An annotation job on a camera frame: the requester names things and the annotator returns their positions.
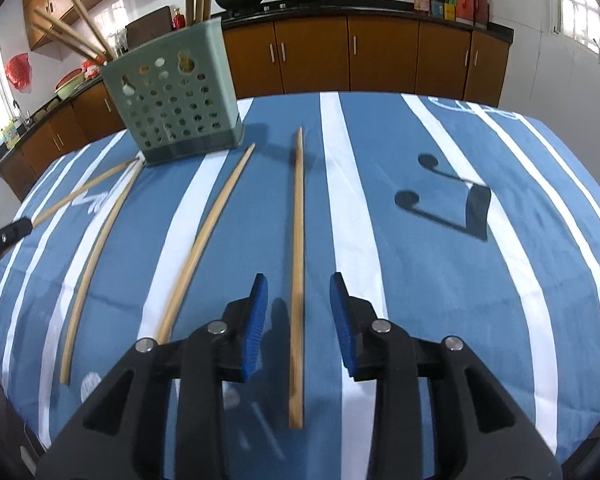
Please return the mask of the red bottle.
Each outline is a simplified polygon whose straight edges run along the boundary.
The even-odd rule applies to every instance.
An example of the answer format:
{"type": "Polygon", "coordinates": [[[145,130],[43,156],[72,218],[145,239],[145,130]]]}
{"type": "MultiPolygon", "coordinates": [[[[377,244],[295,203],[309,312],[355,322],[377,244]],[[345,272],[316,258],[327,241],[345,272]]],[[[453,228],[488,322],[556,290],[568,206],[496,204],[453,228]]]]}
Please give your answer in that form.
{"type": "Polygon", "coordinates": [[[175,30],[182,29],[186,26],[186,18],[183,14],[181,14],[179,8],[173,9],[172,23],[175,30]]]}

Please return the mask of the black stone countertop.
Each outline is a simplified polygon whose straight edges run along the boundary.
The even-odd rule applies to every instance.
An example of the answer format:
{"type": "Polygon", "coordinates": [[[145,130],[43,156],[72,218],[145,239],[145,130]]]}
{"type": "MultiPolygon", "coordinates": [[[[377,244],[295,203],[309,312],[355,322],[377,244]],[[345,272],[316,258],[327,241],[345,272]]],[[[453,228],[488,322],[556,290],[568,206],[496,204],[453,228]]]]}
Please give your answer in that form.
{"type": "Polygon", "coordinates": [[[254,21],[265,21],[265,20],[281,20],[282,18],[302,18],[307,15],[334,15],[336,13],[352,13],[355,11],[362,12],[388,12],[388,13],[411,13],[422,15],[416,12],[403,11],[396,9],[366,9],[357,8],[356,6],[296,6],[291,9],[278,10],[275,12],[262,12],[258,14],[252,14],[247,16],[241,16],[240,18],[218,18],[221,21],[222,31],[224,32],[230,25],[240,25],[246,23],[252,23],[254,21]]]}

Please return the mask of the red plastic bag on wall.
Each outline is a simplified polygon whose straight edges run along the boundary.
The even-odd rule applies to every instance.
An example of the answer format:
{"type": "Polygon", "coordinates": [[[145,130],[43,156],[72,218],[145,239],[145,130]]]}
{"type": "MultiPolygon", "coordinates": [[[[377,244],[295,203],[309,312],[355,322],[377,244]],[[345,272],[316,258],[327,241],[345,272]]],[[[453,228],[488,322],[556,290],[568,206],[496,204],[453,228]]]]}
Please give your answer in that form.
{"type": "Polygon", "coordinates": [[[5,64],[5,75],[9,84],[21,93],[31,91],[32,67],[27,53],[14,55],[5,64]]]}

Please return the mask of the green perforated utensil holder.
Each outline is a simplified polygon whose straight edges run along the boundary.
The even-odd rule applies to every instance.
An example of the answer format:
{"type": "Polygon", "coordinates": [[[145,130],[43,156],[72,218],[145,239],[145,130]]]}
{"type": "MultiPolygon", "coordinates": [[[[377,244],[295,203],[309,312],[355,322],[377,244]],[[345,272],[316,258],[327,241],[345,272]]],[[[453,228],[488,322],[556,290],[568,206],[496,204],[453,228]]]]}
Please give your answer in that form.
{"type": "Polygon", "coordinates": [[[151,40],[100,74],[149,165],[242,144],[244,125],[218,18],[151,40]]]}

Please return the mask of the blue white striped tablecloth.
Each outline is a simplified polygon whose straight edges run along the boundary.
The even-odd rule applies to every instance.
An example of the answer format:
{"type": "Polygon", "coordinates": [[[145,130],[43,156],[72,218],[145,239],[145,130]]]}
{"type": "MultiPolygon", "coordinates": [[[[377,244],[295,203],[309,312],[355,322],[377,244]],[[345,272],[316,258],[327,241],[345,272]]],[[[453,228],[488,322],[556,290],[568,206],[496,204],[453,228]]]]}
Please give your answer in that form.
{"type": "MultiPolygon", "coordinates": [[[[268,279],[256,372],[225,389],[234,479],[362,479],[375,386],[343,367],[329,280],[416,338],[456,335],[558,460],[600,420],[600,187],[537,119],[460,101],[312,93],[239,103],[244,146],[82,193],[0,261],[0,382],[44,444],[155,335],[204,216],[251,143],[172,336],[268,279]],[[288,425],[296,134],[304,151],[304,412],[288,425]]],[[[44,211],[138,155],[121,131],[54,162],[44,211]]]]}

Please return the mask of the green basin with red lid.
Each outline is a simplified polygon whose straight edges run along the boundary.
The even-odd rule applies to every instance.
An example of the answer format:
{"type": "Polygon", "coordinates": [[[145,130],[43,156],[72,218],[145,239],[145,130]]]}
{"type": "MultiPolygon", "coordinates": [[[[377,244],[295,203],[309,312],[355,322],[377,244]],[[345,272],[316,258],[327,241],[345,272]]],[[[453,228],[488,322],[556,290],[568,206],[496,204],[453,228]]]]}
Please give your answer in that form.
{"type": "Polygon", "coordinates": [[[76,91],[76,88],[78,88],[80,84],[84,83],[84,81],[85,76],[83,70],[80,68],[72,70],[70,73],[65,74],[65,76],[58,81],[58,84],[56,84],[56,96],[58,96],[61,101],[65,101],[76,91]]]}

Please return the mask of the brown lower kitchen cabinets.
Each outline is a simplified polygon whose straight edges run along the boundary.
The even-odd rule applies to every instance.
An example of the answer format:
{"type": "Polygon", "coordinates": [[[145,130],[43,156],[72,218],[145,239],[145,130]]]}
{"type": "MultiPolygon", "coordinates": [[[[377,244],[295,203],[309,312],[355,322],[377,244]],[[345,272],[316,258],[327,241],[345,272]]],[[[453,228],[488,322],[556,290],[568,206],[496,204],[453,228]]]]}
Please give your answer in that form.
{"type": "MultiPolygon", "coordinates": [[[[236,96],[349,90],[501,99],[513,29],[411,13],[362,12],[230,25],[223,32],[236,96]]],[[[58,157],[123,127],[100,80],[55,106],[9,150],[0,177],[18,200],[58,157]]]]}

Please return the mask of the dark wooden cutting board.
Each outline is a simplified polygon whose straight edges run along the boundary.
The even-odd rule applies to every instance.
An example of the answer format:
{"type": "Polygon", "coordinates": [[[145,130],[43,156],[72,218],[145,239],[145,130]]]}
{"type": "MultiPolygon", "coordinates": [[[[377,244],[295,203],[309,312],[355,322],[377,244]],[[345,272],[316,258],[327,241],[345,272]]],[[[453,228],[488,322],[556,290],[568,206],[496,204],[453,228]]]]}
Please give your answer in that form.
{"type": "Polygon", "coordinates": [[[168,6],[145,14],[125,26],[128,49],[133,50],[172,32],[172,15],[168,6]]]}

